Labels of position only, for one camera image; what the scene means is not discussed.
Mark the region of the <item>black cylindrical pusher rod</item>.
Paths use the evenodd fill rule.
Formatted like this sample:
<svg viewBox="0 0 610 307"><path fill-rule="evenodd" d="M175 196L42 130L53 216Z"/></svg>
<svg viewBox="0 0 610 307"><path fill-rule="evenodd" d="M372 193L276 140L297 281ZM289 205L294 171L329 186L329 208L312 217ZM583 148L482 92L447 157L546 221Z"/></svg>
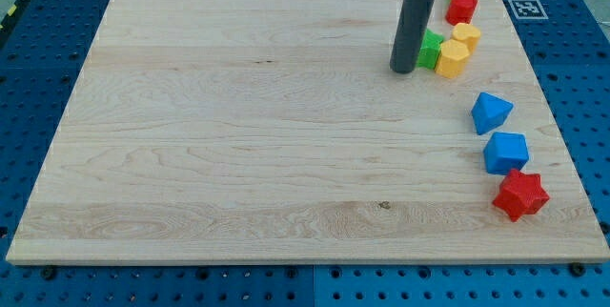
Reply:
<svg viewBox="0 0 610 307"><path fill-rule="evenodd" d="M391 52L390 68L407 74L417 65L420 47L435 0L403 0Z"/></svg>

